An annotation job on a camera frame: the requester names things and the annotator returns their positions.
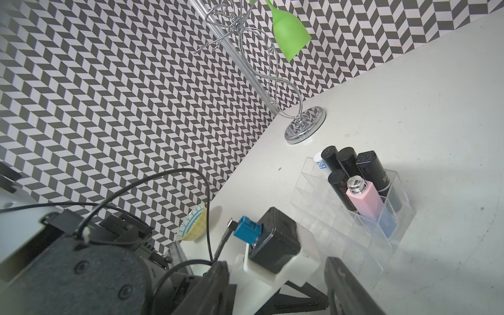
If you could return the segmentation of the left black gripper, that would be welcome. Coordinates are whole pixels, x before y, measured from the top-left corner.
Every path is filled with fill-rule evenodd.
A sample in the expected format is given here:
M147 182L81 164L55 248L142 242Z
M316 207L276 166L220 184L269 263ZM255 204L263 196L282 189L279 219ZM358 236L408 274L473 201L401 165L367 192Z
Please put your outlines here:
M328 296L309 283L297 286L286 282L284 285L300 296L282 293L282 284L268 284L258 279L230 283L224 294L224 313L290 314L324 311L329 307Z

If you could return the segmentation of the black lipstick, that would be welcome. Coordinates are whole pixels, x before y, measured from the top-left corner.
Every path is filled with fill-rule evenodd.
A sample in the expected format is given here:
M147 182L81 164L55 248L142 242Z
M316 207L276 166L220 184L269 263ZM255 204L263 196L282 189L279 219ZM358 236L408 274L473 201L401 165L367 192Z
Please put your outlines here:
M379 195L384 200L388 199L391 205L390 212L399 213L402 202L377 154L373 150L359 153L356 158L356 166L363 178L374 183Z
M348 178L354 176L363 177L361 171L356 165L357 154L352 147L345 147L337 152L337 161Z
M354 204L346 194L348 179L349 178L347 177L346 173L340 169L332 171L328 176L329 184L336 192L339 199L342 201L344 207L353 213L358 213L358 210L355 208Z
M321 158L331 172L343 169L337 160L337 153L338 150L335 146L328 146L321 153Z

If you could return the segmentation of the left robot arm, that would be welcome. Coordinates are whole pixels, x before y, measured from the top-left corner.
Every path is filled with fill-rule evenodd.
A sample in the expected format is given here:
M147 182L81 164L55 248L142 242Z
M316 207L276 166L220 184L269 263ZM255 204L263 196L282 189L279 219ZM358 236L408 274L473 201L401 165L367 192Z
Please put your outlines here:
M285 314L321 311L328 297L308 283L320 266L311 232L271 207L258 220L231 221L245 253L229 266L223 247L208 259L164 266L143 257L152 231L136 216L115 228L90 227L70 211L50 213L44 229L1 264L2 314Z

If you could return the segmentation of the clear acrylic lipstick organizer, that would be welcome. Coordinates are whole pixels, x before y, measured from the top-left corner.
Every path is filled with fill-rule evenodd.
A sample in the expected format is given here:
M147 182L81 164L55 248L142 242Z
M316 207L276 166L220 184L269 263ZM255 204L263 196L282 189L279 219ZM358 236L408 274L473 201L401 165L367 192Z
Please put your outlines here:
M415 217L399 174L387 170L387 176L392 184L383 198L387 212L381 213L377 222L347 210L310 157L304 161L291 197L294 219L312 232L321 258L340 258L370 289L387 273Z

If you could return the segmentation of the clear white lip tube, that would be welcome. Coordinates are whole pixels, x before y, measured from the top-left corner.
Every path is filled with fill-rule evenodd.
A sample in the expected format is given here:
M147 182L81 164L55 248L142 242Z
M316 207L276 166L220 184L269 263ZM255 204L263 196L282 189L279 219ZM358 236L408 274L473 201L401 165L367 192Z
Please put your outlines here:
M313 157L313 160L314 160L316 166L319 168L319 170L321 170L321 172L324 172L327 174L331 173L329 167L327 166L324 159L322 158L322 151L316 153Z

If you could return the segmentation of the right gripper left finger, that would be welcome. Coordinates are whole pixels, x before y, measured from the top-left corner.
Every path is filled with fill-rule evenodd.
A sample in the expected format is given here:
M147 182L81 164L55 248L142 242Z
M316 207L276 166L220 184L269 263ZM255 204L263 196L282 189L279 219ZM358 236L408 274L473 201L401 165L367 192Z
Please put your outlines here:
M230 273L217 261L203 276L185 276L173 292L171 314L228 314Z

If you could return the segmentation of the pink blue gradient lipstick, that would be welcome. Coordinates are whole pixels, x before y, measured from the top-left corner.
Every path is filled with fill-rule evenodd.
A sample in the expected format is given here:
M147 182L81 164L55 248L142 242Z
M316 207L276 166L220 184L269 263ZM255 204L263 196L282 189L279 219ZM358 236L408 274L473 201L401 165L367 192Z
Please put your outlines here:
M397 224L374 183L359 175L350 177L347 181L346 195L361 216L377 223L387 238L392 237Z

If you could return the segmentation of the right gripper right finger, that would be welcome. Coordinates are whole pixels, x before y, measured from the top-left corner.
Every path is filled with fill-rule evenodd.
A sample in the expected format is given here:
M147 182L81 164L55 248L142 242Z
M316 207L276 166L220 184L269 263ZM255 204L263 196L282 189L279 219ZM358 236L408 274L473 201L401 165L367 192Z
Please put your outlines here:
M385 315L340 258L328 257L325 263L330 314Z

